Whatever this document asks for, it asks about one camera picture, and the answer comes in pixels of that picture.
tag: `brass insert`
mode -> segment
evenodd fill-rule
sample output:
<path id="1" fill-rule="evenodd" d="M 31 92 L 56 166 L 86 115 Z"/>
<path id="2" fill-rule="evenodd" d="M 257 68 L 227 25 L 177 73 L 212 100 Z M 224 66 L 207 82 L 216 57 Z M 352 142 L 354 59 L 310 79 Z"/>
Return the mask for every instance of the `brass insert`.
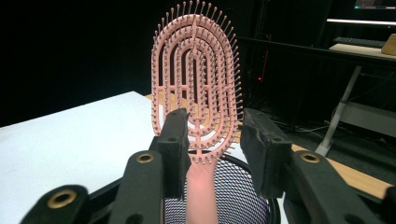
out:
<path id="1" fill-rule="evenodd" d="M 301 157 L 301 159 L 303 159 L 303 161 L 312 162 L 312 163 L 318 163 L 318 162 L 320 162 L 320 158 L 317 157 L 317 156 L 314 155 L 314 154 L 311 154 L 311 153 L 304 153 L 304 154 L 301 154 L 300 157 Z"/>
<path id="2" fill-rule="evenodd" d="M 145 153 L 145 154 L 142 154 L 142 155 L 138 156 L 138 157 L 136 158 L 136 160 L 137 160 L 138 162 L 140 162 L 140 163 L 151 162 L 151 161 L 154 160 L 154 156 L 151 155 L 151 154 L 149 154 L 149 153 Z"/>
<path id="3" fill-rule="evenodd" d="M 75 191 L 71 189 L 63 189 L 50 197 L 47 206 L 49 208 L 61 208 L 72 203 L 77 197 Z"/>

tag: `mesh basket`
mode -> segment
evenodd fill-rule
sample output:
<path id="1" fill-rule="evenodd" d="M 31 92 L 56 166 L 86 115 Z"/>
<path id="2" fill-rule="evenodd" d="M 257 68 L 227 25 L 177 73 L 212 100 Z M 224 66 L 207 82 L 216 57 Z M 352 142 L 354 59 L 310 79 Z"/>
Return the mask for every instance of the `mesh basket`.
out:
<path id="1" fill-rule="evenodd" d="M 248 165 L 243 161 L 228 155 L 219 160 L 215 172 L 215 189 L 220 224 L 280 222 L 277 200 L 256 196 Z M 165 223 L 186 223 L 185 200 L 165 200 Z"/>

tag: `hairbrush head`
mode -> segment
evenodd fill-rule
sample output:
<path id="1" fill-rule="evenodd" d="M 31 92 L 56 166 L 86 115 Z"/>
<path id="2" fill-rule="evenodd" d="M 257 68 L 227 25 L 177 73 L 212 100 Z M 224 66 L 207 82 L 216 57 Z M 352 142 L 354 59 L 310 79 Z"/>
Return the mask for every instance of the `hairbrush head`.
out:
<path id="1" fill-rule="evenodd" d="M 186 107 L 191 159 L 211 163 L 230 148 L 242 114 L 233 27 L 205 2 L 183 2 L 165 15 L 151 53 L 153 129 L 160 134 L 166 115 Z"/>

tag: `hairbrush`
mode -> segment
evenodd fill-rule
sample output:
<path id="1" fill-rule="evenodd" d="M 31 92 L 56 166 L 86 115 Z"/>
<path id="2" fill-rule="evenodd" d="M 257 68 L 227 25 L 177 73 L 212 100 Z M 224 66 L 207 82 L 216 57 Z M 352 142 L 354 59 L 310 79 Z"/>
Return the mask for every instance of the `hairbrush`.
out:
<path id="1" fill-rule="evenodd" d="M 235 142 L 242 119 L 236 34 L 212 4 L 183 2 L 166 12 L 151 51 L 151 118 L 156 135 L 166 115 L 189 113 L 191 167 L 187 173 L 187 223 L 217 223 L 214 172 Z"/>

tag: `metal leg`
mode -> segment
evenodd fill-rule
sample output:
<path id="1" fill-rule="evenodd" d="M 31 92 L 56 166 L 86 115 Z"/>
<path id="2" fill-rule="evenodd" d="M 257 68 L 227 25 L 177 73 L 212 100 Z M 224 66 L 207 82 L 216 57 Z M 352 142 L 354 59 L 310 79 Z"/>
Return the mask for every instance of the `metal leg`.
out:
<path id="1" fill-rule="evenodd" d="M 340 103 L 335 110 L 334 116 L 332 117 L 332 121 L 330 122 L 329 129 L 326 132 L 326 135 L 323 141 L 315 150 L 316 153 L 326 156 L 330 147 L 332 146 L 332 135 L 337 128 L 338 122 L 340 121 L 341 116 L 343 115 L 344 108 L 347 104 L 347 100 L 349 98 L 350 93 L 352 92 L 353 86 L 355 85 L 356 79 L 358 79 L 359 74 L 361 73 L 361 66 L 356 66 L 353 71 L 352 77 L 349 80 L 349 83 L 346 86 L 346 90 L 344 92 L 343 98 L 341 98 Z"/>

